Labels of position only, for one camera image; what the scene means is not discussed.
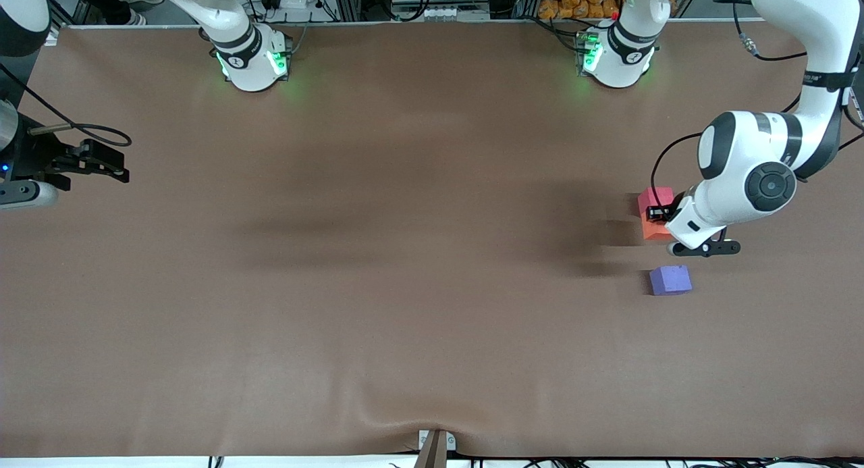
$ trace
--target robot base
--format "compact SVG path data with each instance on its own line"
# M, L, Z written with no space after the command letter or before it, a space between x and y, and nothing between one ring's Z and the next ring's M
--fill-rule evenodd
M255 26L261 31L261 49L250 59L246 68L233 68L222 61L217 53L225 81L231 81L244 92L260 92L279 80L287 80L291 51L294 49L294 41L285 37L284 33L265 24Z
M589 28L585 32L576 34L575 47L585 50L576 53L576 67L580 76L592 76L605 86L611 88L630 86L639 81L639 77L648 71L654 49L644 58L640 53L634 53L644 61L626 64L610 49L608 34L608 28Z

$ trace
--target foam block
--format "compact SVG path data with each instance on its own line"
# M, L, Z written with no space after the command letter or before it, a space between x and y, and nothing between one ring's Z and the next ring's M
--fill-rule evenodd
M645 240L671 240L672 234L666 230L666 223L648 222L645 210L648 207L672 203L675 199L675 192L672 191L672 188L657 188L657 197L660 198L660 203L657 203L651 188L645 188L645 191L636 199L639 206L639 218L642 219L642 238Z
M687 265L663 265L651 271L655 296L676 296L693 290Z
M661 188L658 186L657 197L660 198L660 203L657 203L657 200L654 199L654 192L651 191L651 188L645 188L645 191L636 199L636 202L639 204L639 213L645 213L645 209L648 207L657 207L672 203L672 200L675 199L675 193L672 191L672 188Z
M648 222L645 212L640 213L642 219L642 238L645 240L672 240L672 234L666 229L666 223Z

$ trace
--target green led light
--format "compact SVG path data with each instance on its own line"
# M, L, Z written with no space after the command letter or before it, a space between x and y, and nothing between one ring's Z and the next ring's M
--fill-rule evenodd
M219 55L219 53L216 53L216 59L218 59L219 61L219 66L222 67L222 74L224 74L225 77L228 78L228 68L225 68L225 62L222 61L222 56Z
M271 53L267 52L267 59L271 62L271 66L273 67L273 71L276 74L284 74L285 73L285 57L280 55L280 53Z
M603 55L603 46L601 44L597 44L594 49L592 49L585 56L585 66L584 69L586 71L595 71L597 69L597 62L599 61L599 57Z

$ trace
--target cable connector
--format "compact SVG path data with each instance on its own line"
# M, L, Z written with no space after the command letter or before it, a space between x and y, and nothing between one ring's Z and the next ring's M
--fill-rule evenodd
M746 49L748 53L750 53L753 56L759 56L759 50L756 49L756 43L754 43L754 41L752 39L747 37L747 34L744 34L744 33L738 34L738 39L741 40L741 44L744 45L744 49Z

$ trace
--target purple block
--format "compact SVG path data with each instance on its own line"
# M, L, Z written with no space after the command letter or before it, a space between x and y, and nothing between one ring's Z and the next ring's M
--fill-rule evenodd
M655 296L676 296L693 290L687 265L664 265L651 271Z

